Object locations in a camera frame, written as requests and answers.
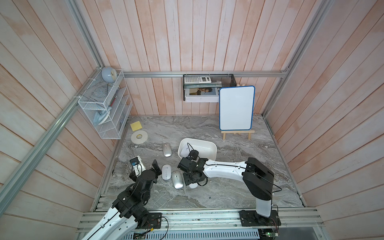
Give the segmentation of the white computer mouse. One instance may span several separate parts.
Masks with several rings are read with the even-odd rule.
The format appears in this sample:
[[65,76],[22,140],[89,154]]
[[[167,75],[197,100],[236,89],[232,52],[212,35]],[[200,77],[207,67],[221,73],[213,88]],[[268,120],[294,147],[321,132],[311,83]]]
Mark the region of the white computer mouse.
[[197,183],[189,184],[188,187],[191,189],[197,188],[199,185]]

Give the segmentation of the silver computer mouse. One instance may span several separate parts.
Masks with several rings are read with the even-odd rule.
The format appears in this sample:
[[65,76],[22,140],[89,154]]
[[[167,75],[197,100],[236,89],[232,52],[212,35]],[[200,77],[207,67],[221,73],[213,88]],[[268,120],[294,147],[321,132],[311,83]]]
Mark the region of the silver computer mouse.
[[183,176],[179,171],[172,172],[172,181],[175,189],[179,190],[184,187]]
[[170,143],[164,143],[162,146],[163,149],[163,155],[165,157],[170,157],[172,155],[172,148]]

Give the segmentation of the white plastic storage box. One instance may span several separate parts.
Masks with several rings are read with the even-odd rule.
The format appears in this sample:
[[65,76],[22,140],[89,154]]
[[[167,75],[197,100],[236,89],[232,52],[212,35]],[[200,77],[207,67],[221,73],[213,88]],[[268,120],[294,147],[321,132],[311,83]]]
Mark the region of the white plastic storage box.
[[190,151],[196,150],[201,158],[216,160],[217,146],[213,142],[185,138],[180,142],[178,149],[179,158],[187,157]]

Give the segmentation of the white silver mouse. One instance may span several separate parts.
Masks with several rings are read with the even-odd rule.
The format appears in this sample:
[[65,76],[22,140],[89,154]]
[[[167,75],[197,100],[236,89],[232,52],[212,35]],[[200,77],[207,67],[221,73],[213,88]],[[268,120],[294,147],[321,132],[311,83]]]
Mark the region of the white silver mouse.
[[168,181],[172,178],[172,167],[168,164],[162,167],[162,179]]

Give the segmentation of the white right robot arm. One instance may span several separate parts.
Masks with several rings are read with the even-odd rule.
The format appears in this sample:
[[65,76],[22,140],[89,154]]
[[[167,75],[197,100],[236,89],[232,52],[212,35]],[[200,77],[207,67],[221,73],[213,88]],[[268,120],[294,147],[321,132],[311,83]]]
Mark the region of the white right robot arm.
[[256,198],[256,213],[268,218],[272,212],[274,173],[256,158],[242,162],[218,162],[200,158],[196,150],[181,159],[178,169],[183,171],[186,185],[207,182],[209,178],[225,178],[244,183]]

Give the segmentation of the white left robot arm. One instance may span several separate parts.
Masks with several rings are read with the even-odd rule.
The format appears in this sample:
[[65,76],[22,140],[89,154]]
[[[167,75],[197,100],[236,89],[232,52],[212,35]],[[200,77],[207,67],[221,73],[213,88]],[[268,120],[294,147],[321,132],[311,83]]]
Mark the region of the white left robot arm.
[[156,160],[144,170],[135,183],[121,192],[103,218],[83,237],[84,240],[118,240],[136,228],[149,229],[150,213],[145,208],[153,184],[162,174]]

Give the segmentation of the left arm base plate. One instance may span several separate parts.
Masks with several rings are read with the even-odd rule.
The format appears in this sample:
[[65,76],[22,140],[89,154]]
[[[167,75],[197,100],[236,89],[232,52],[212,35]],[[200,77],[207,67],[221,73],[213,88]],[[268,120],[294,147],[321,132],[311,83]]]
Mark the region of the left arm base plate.
[[149,213],[141,221],[142,229],[160,229],[162,224],[162,213]]

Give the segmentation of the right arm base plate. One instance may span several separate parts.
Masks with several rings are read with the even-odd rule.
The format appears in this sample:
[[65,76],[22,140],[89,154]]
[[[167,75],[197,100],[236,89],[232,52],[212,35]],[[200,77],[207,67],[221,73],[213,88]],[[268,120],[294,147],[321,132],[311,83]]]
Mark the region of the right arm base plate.
[[258,215],[256,211],[239,211],[240,221],[243,227],[276,227],[281,225],[278,212],[276,210],[271,211],[270,217],[263,217]]

